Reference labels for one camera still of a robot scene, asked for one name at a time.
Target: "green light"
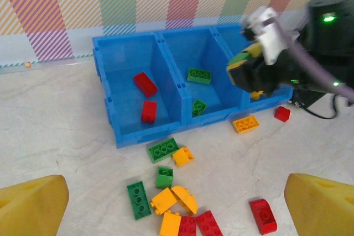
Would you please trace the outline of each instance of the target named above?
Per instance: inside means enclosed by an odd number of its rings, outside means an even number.
[[[329,17],[325,17],[324,19],[323,19],[323,21],[324,22],[332,22],[333,20],[335,20],[336,19],[336,17],[334,17],[334,16],[329,16]]]

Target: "white floor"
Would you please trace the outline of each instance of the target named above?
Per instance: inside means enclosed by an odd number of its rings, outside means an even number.
[[[126,185],[144,182],[149,198],[157,166],[146,144],[117,150],[94,63],[0,75],[0,187],[64,175],[70,200],[58,235],[157,235],[161,217],[135,221]],[[313,107],[330,114],[326,97]],[[263,197],[278,222],[273,235],[296,235],[283,191],[292,172],[354,184],[354,110],[340,104],[335,120],[292,109],[291,120],[256,114],[261,126],[238,135],[229,122],[173,137],[195,161],[170,158],[174,184],[212,210],[224,235],[259,235],[248,200]]]

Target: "white robot part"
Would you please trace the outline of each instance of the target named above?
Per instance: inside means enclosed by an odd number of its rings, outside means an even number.
[[[245,28],[251,29],[255,34],[254,38],[261,44],[264,61],[267,65],[275,64],[279,54],[287,48],[286,42],[280,37],[273,23],[264,26],[267,19],[276,16],[277,13],[274,9],[259,7],[241,22]]]

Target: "black cable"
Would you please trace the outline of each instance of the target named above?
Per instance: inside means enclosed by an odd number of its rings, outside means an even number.
[[[327,119],[327,120],[329,120],[329,119],[334,119],[334,118],[336,118],[336,117],[338,116],[338,114],[339,114],[339,112],[338,112],[338,107],[337,107],[337,97],[338,97],[338,94],[335,94],[335,95],[333,95],[333,98],[332,98],[332,108],[333,108],[334,114],[333,114],[333,116],[331,116],[331,117],[324,117],[324,116],[321,116],[321,115],[319,115],[319,114],[317,114],[317,113],[314,113],[313,111],[311,111],[311,110],[307,109],[306,107],[304,107],[304,106],[302,105],[302,103],[299,103],[299,107],[300,107],[301,109],[303,109],[304,111],[308,112],[309,114],[312,114],[312,115],[315,116],[315,117],[318,117],[318,118],[321,118],[321,119]]]

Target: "wall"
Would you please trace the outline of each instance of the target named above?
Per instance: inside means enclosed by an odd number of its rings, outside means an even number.
[[[308,0],[0,0],[0,67],[84,57],[91,38],[235,23],[258,6],[296,27]]]

